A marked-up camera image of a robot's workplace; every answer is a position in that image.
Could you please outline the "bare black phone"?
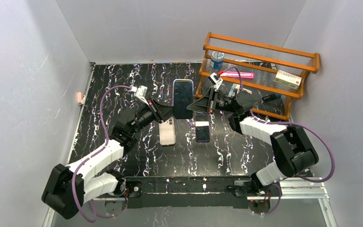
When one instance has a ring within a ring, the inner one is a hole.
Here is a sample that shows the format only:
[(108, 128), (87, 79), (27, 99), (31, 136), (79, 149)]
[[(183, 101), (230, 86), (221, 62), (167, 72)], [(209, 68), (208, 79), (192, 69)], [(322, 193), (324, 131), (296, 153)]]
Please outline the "bare black phone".
[(210, 141), (210, 128), (207, 115), (197, 114), (195, 116), (195, 133), (196, 133), (196, 142)]

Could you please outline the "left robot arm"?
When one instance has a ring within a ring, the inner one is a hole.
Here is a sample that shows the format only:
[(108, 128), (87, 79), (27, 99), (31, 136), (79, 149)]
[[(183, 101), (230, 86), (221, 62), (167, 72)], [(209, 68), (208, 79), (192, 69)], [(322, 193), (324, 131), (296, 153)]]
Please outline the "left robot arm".
[(138, 111), (120, 111), (109, 139), (82, 159), (67, 166), (56, 165), (42, 193), (42, 202), (70, 219), (82, 211), (82, 205), (103, 194), (122, 192), (124, 176), (120, 172), (101, 171), (124, 157), (137, 143), (136, 133), (152, 121), (163, 123), (173, 115), (173, 106), (148, 100)]

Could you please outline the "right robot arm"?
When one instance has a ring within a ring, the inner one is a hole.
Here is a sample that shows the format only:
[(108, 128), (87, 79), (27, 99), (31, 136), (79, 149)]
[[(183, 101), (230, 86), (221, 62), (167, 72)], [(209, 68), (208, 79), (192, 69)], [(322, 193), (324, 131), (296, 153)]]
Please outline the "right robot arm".
[(228, 121), (233, 131), (253, 136), (271, 145), (275, 160), (251, 175), (248, 188), (253, 192), (294, 177), (319, 161), (303, 127), (289, 126), (286, 122), (261, 122), (255, 118), (251, 113), (252, 98), (247, 91), (240, 91), (233, 97), (224, 97), (211, 88), (186, 108), (197, 113), (210, 114), (213, 110), (232, 112)]

